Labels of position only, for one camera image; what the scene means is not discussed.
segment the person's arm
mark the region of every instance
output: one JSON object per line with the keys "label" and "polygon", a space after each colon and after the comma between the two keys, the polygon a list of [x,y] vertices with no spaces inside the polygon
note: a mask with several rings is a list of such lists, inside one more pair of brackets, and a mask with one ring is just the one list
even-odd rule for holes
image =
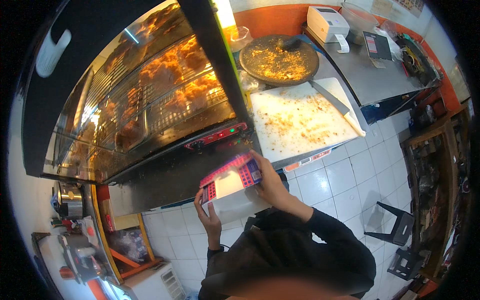
{"label": "person's arm", "polygon": [[262,173],[259,195],[279,210],[299,217],[309,229],[323,239],[343,268],[370,279],[375,278],[376,266],[372,253],[353,232],[337,219],[311,208],[292,196],[283,186],[280,176],[268,159],[251,151]]}
{"label": "person's arm", "polygon": [[209,203],[208,206],[208,213],[210,216],[207,216],[205,213],[204,209],[202,208],[200,202],[201,198],[200,196],[203,193],[203,189],[200,189],[197,194],[195,195],[195,200],[193,201],[193,204],[195,205],[195,208],[197,210],[198,218],[200,219],[200,222],[203,224],[205,227],[205,231],[207,232],[207,238],[208,238],[208,251],[207,251],[207,259],[210,260],[210,258],[219,253],[223,252],[224,248],[223,246],[220,246],[220,234],[222,233],[222,223],[220,222],[220,219],[215,213],[215,209],[213,207],[212,203]]}

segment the red control panel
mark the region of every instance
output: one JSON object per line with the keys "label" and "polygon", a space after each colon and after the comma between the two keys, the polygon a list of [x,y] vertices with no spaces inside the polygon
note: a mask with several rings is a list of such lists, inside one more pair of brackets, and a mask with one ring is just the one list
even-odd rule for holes
{"label": "red control panel", "polygon": [[189,149],[192,149],[192,150],[193,149],[200,149],[201,147],[203,147],[207,144],[213,143],[213,142],[218,141],[220,139],[226,138],[227,136],[237,134],[237,133],[239,133],[241,131],[245,131],[247,129],[248,129],[247,123],[245,123],[245,122],[238,123],[236,125],[230,126],[230,127],[225,128],[223,130],[217,131],[217,132],[215,132],[211,135],[207,135],[207,136],[205,136],[201,139],[198,139],[196,141],[190,142],[190,143],[185,145],[185,148],[189,148]]}

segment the white tiled floor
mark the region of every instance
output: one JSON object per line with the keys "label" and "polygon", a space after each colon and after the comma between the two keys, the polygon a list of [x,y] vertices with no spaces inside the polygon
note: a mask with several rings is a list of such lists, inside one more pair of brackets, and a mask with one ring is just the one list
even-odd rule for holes
{"label": "white tiled floor", "polygon": [[[291,194],[305,204],[337,218],[372,252],[377,264],[375,285],[363,299],[390,299],[408,282],[386,272],[398,246],[365,236],[365,231],[389,232],[393,214],[377,201],[410,211],[407,167],[398,135],[408,128],[408,112],[370,126],[358,138],[328,156],[287,173]],[[246,219],[222,226],[221,243],[231,246]],[[187,291],[198,290],[206,272],[207,236],[192,204],[144,214],[155,255],[170,259]],[[318,237],[313,239],[322,242]]]}

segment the knife handle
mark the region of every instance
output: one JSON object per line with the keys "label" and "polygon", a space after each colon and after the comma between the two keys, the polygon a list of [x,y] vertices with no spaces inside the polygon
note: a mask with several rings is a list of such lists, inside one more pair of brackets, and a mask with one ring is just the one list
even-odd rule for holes
{"label": "knife handle", "polygon": [[353,127],[353,129],[355,129],[359,136],[365,137],[366,132],[363,131],[362,128],[360,128],[360,126],[358,125],[357,121],[352,118],[350,112],[346,113],[343,117],[345,118],[345,120],[347,120],[348,123],[350,123],[350,125]]}

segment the black notebook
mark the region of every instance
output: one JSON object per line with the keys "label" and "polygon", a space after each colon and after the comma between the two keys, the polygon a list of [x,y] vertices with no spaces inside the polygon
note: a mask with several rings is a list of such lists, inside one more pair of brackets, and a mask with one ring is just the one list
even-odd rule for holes
{"label": "black notebook", "polygon": [[392,60],[388,40],[385,36],[364,31],[363,37],[367,45],[368,56],[373,59]]}

